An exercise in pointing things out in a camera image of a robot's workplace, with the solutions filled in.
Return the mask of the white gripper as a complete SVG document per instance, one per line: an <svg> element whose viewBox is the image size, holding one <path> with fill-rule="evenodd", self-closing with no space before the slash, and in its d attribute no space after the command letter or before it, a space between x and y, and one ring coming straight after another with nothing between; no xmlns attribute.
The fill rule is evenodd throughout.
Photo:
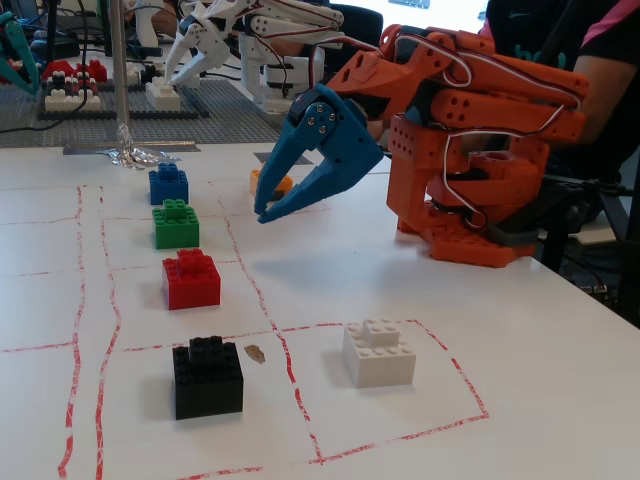
<svg viewBox="0 0 640 480"><path fill-rule="evenodd" d="M211 68L219 68L230 56L227 44L236 22L250 6L249 1L197 2L181 21L165 63L165 80L181 84ZM180 70L180 60L188 50L196 54Z"/></svg>

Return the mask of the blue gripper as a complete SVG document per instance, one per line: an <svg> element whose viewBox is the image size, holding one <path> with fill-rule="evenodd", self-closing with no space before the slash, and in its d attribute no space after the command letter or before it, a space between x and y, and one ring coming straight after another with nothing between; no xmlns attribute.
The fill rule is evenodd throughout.
<svg viewBox="0 0 640 480"><path fill-rule="evenodd" d="M307 177L268 205L275 187L306 151L323 155ZM355 186L383 157L356 102L318 85L299 95L260 173L254 212L269 223Z"/></svg>

